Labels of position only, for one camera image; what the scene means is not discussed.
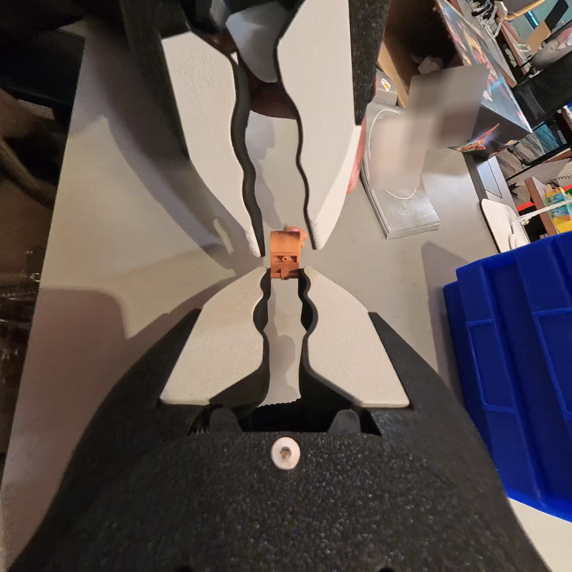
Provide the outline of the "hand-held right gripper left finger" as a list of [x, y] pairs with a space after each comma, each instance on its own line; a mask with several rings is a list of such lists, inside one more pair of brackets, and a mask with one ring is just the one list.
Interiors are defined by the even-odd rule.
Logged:
[[160, 399], [166, 404], [255, 408], [269, 390], [269, 269], [255, 268], [200, 311]]

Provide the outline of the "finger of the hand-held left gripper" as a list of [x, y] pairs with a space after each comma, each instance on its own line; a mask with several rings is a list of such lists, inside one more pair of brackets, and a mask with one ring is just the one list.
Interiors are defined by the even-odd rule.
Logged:
[[247, 77], [230, 55], [192, 30], [161, 39], [161, 47], [190, 161], [241, 227], [252, 254], [264, 257], [256, 170], [245, 140]]
[[348, 1], [302, 1], [275, 46], [278, 83], [296, 111], [314, 249], [325, 246], [338, 222], [361, 134], [350, 33]]

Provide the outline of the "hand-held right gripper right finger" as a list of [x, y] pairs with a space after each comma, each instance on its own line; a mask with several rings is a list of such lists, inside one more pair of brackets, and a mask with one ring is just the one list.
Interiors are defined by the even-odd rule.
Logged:
[[301, 270], [306, 333], [301, 396], [328, 409], [407, 408], [410, 400], [366, 307], [313, 268]]

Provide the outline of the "small orange brick assembly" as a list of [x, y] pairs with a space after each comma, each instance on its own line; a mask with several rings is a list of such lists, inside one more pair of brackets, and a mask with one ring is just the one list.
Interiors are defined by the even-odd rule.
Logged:
[[270, 278], [274, 280], [298, 279], [301, 249], [307, 233], [296, 226], [270, 233]]

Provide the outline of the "grey desk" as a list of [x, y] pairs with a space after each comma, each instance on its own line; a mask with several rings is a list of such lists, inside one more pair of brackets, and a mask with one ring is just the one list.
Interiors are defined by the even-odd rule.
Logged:
[[178, 153], [126, 42], [86, 41], [2, 483], [2, 571], [550, 571], [460, 404], [442, 287], [494, 253], [464, 161], [437, 233], [387, 241], [361, 187], [306, 263], [381, 314], [410, 394], [373, 434], [195, 432], [159, 401], [197, 309], [261, 265]]

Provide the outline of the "person's left hand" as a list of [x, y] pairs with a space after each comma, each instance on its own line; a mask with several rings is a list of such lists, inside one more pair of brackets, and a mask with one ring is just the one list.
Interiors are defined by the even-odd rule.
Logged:
[[[296, 120], [295, 112], [275, 83], [262, 82], [256, 76], [247, 73], [251, 111], [267, 117]], [[349, 178], [347, 194], [352, 193], [358, 184], [361, 164], [366, 151], [367, 120], [361, 123], [359, 143], [356, 150], [352, 172]]]

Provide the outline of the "colourful printed toy box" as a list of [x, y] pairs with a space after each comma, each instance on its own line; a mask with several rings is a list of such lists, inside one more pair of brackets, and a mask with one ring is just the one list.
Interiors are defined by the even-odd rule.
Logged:
[[463, 145], [449, 145], [465, 154], [489, 158], [531, 133], [504, 67], [491, 49], [492, 39], [449, 1], [390, 1], [379, 66], [408, 105], [419, 68], [439, 69], [483, 65], [488, 77], [472, 136]]

